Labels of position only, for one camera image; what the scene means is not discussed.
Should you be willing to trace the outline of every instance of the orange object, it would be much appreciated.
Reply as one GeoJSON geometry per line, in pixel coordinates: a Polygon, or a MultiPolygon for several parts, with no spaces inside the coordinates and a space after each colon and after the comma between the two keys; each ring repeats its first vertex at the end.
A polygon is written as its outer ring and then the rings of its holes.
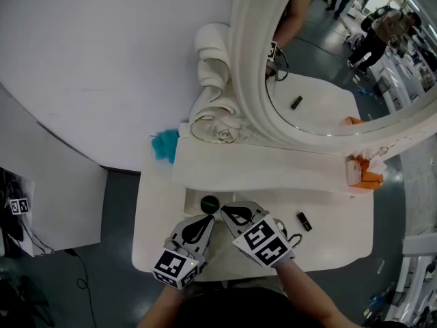
{"type": "Polygon", "coordinates": [[[365,123],[365,121],[361,119],[356,119],[354,117],[346,117],[340,125],[355,125],[362,123],[365,123]]]}
{"type": "Polygon", "coordinates": [[[370,161],[361,157],[354,158],[361,166],[361,181],[353,184],[352,187],[361,189],[379,189],[384,182],[384,175],[368,172],[370,161]]]}

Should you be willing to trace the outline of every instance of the wrist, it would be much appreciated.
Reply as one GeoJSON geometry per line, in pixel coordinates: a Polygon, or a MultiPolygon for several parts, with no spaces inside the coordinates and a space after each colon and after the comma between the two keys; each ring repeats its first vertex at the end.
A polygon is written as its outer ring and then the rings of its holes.
{"type": "Polygon", "coordinates": [[[294,261],[291,258],[284,258],[284,259],[280,259],[280,261],[278,261],[276,264],[274,264],[273,267],[277,271],[281,271],[282,269],[287,268],[289,265],[291,265],[293,263],[294,263],[294,261]]]}
{"type": "Polygon", "coordinates": [[[164,298],[167,303],[178,304],[182,302],[184,298],[184,290],[180,290],[172,286],[165,286],[163,292],[161,293],[161,297],[164,298]]]}

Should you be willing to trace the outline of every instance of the white wall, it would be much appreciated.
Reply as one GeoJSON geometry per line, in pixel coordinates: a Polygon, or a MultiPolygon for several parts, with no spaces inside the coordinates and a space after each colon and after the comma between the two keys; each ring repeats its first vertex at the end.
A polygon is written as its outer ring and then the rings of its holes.
{"type": "Polygon", "coordinates": [[[200,95],[195,32],[232,0],[0,0],[0,82],[101,165],[140,170],[145,138],[200,95]]]}
{"type": "Polygon", "coordinates": [[[366,3],[365,8],[367,8],[372,13],[375,12],[376,9],[380,8],[381,6],[387,5],[388,2],[389,0],[369,0],[366,3]]]}

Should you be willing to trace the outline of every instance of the tissue box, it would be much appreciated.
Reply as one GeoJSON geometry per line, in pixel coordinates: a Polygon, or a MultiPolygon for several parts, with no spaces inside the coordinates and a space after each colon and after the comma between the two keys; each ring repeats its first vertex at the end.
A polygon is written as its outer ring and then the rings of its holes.
{"type": "Polygon", "coordinates": [[[346,163],[348,186],[362,189],[379,189],[384,182],[383,174],[367,171],[370,161],[361,157],[353,158],[346,163]]]}

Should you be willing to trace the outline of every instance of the white cabinet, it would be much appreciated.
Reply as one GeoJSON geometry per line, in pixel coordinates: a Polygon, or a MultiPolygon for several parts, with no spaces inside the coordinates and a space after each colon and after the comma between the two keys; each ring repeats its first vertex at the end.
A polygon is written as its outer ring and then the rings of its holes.
{"type": "MultiPolygon", "coordinates": [[[[107,172],[53,137],[0,87],[0,167],[29,182],[30,236],[54,250],[100,242],[107,172]]],[[[41,251],[26,232],[20,246],[41,251]]]]}

